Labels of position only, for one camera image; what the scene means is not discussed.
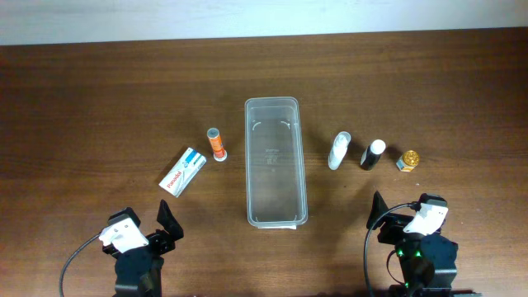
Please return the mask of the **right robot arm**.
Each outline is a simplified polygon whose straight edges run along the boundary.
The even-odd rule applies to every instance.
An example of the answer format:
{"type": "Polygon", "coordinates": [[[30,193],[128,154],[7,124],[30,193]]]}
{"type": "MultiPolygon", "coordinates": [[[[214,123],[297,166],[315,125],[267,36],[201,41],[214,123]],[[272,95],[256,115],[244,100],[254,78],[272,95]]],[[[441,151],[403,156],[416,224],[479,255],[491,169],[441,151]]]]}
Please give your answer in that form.
{"type": "Polygon", "coordinates": [[[451,284],[457,276],[458,244],[441,235],[448,205],[444,198],[423,193],[417,201],[389,208],[377,191],[366,223],[363,272],[369,294],[375,294],[368,273],[370,235],[379,230],[378,242],[393,247],[403,274],[387,296],[453,296],[451,284]]]}

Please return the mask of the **dark bottle white cap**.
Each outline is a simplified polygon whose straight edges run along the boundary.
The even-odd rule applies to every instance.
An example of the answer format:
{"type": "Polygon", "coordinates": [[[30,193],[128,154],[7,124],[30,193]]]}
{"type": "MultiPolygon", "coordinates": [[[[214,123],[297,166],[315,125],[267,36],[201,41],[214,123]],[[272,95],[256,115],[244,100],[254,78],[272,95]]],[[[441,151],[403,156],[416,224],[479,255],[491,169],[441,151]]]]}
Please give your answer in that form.
{"type": "Polygon", "coordinates": [[[373,169],[385,149],[386,143],[383,140],[374,140],[362,154],[360,167],[366,171],[373,169]]]}

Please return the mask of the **clear plastic container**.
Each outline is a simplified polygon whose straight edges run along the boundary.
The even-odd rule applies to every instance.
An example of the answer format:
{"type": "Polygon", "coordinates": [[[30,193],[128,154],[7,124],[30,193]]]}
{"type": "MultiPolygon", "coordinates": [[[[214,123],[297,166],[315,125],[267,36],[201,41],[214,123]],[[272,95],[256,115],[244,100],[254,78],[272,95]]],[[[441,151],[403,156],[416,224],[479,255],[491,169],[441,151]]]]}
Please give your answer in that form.
{"type": "Polygon", "coordinates": [[[247,220],[258,229],[297,229],[308,217],[299,103],[245,102],[247,220]]]}

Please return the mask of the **white spray bottle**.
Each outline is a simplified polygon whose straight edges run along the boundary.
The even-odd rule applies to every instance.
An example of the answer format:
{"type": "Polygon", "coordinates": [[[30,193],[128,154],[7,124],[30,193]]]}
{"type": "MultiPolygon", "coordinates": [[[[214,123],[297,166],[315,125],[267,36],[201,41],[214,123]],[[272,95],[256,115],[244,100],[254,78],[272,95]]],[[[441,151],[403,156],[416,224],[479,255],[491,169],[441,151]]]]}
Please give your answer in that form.
{"type": "Polygon", "coordinates": [[[351,135],[342,131],[339,132],[333,141],[332,149],[328,155],[328,167],[331,170],[337,170],[344,159],[349,143],[351,142],[351,135]]]}

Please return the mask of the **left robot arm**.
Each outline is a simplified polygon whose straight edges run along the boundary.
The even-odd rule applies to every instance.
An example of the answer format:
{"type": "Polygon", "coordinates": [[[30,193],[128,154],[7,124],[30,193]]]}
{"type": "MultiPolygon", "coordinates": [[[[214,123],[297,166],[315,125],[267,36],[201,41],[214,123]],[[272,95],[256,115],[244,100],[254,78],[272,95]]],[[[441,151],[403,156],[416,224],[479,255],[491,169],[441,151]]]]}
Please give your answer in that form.
{"type": "Polygon", "coordinates": [[[143,235],[139,217],[127,207],[111,215],[98,236],[102,251],[115,258],[117,296],[162,295],[162,255],[175,249],[184,232],[165,200],[160,201],[157,221],[162,228],[143,235]]]}

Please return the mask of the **orange effervescent tablet tube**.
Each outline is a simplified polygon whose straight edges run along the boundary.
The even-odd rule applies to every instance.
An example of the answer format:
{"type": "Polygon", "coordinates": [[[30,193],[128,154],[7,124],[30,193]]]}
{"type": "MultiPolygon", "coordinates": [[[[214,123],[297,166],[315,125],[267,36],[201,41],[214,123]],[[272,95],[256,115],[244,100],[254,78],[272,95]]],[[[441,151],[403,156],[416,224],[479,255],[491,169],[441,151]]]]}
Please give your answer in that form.
{"type": "Polygon", "coordinates": [[[228,157],[228,153],[224,148],[219,130],[217,128],[209,128],[207,137],[213,150],[214,159],[218,162],[223,162],[228,157]]]}

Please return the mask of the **small jar gold lid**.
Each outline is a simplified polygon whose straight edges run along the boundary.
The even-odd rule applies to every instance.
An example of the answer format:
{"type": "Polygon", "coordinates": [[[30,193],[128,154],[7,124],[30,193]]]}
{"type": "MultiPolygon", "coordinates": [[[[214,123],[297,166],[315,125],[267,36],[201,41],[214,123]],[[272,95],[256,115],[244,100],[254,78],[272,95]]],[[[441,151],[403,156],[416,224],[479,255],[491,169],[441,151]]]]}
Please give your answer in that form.
{"type": "Polygon", "coordinates": [[[408,150],[396,162],[401,172],[411,172],[420,162],[420,156],[416,151],[408,150]]]}

